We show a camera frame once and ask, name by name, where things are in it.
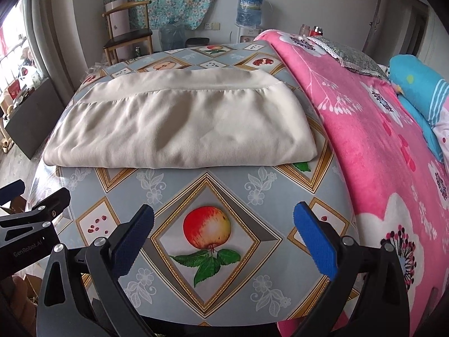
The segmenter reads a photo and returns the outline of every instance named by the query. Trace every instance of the folded beige garment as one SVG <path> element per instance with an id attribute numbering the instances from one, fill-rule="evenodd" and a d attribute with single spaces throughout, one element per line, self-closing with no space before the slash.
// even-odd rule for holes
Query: folded beige garment
<path id="1" fill-rule="evenodd" d="M 127 74 L 95 85 L 44 150 L 47 165 L 192 169 L 310 161 L 317 149 L 291 90 L 219 68 Z"/>

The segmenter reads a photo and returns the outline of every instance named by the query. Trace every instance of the metal screw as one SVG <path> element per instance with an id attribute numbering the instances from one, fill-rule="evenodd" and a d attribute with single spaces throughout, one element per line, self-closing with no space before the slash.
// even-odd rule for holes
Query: metal screw
<path id="1" fill-rule="evenodd" d="M 383 247 L 388 251 L 388 252 L 393 252 L 394 251 L 394 247 L 390 242 L 385 242 Z"/>
<path id="2" fill-rule="evenodd" d="M 93 242 L 93 244 L 95 244 L 97 247 L 101 247 L 103 244 L 105 244 L 106 243 L 106 238 L 104 238 L 104 237 L 100 237 L 100 238 L 97 238 L 94 242 Z"/>
<path id="3" fill-rule="evenodd" d="M 55 245 L 55 247 L 53 247 L 53 251 L 55 251 L 55 252 L 60 252 L 63 249 L 64 249 L 64 245 L 61 243 L 59 243 L 59 244 Z"/>
<path id="4" fill-rule="evenodd" d="M 346 246 L 352 246 L 354 244 L 354 238 L 349 237 L 348 235 L 346 237 L 343 237 L 343 244 Z"/>

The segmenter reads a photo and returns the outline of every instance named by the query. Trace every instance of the black chair seat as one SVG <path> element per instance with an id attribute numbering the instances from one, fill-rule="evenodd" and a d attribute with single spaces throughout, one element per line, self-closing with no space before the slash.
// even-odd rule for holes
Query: black chair seat
<path id="1" fill-rule="evenodd" d="M 134 30 L 132 32 L 113 37 L 104 45 L 103 49 L 111 48 L 113 46 L 116 46 L 117 44 L 126 43 L 126 42 L 132 41 L 134 39 L 150 37 L 151 35 L 153 35 L 153 31 L 151 29 L 144 28 L 144 29 Z"/>

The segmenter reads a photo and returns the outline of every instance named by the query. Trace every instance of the white stripe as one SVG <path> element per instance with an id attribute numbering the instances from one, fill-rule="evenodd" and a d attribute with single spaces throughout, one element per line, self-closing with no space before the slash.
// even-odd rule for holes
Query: white stripe
<path id="1" fill-rule="evenodd" d="M 441 108 L 441 105 L 443 104 L 443 100 L 445 98 L 445 93 L 448 91 L 448 84 L 445 81 L 442 85 L 441 85 L 441 89 L 439 89 L 439 93 L 438 93 L 438 98 L 435 101 L 435 107 L 433 108 L 433 114 L 432 114 L 432 120 L 431 122 L 433 123 L 433 125 L 436 124 L 436 117 L 439 113 L 438 108 Z"/>
<path id="2" fill-rule="evenodd" d="M 432 111 L 432 104 L 433 104 L 433 101 L 434 101 L 434 99 L 435 99 L 436 90 L 438 90 L 438 86 L 439 86 L 439 84 L 440 84 L 442 81 L 443 81 L 443 78 L 440 79 L 440 80 L 438 81 L 438 83 L 436 84 L 436 86 L 435 86 L 435 91 L 433 92 L 433 95 L 432 95 L 432 101 L 430 102 L 430 106 L 429 106 L 429 115 L 428 115 L 427 120 L 430 120 L 430 113 L 431 113 L 431 111 Z"/>
<path id="3" fill-rule="evenodd" d="M 443 96 L 441 97 L 439 105 L 435 106 L 435 109 L 437 109 L 437 110 L 436 110 L 436 113 L 435 113 L 435 117 L 433 119 L 433 125 L 436 124 L 436 119 L 438 118 L 438 114 L 441 112 L 441 107 L 443 106 L 443 101 L 444 101 L 444 99 L 446 97 L 446 93 L 447 93 L 448 90 L 449 90 L 449 85 L 446 85 L 446 90 L 444 91 Z"/>

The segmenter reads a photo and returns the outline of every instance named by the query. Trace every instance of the blue pillow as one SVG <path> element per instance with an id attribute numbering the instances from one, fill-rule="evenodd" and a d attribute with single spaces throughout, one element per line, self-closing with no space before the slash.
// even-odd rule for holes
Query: blue pillow
<path id="1" fill-rule="evenodd" d="M 435 158 L 440 162 L 443 162 L 443 151 L 439 146 L 438 139 L 436 138 L 435 133 L 432 131 L 430 124 L 427 122 L 426 118 L 412 105 L 410 101 L 408 101 L 402 95 L 398 95 L 397 97 L 404 107 L 408 111 L 408 113 L 415 119 L 415 122 L 421 127 L 423 131 L 424 139 L 427 142 L 427 147 L 429 147 L 430 151 L 433 153 Z"/>
<path id="2" fill-rule="evenodd" d="M 398 55 L 390 59 L 390 80 L 399 85 L 412 105 L 435 127 L 449 94 L 446 80 L 415 56 Z"/>

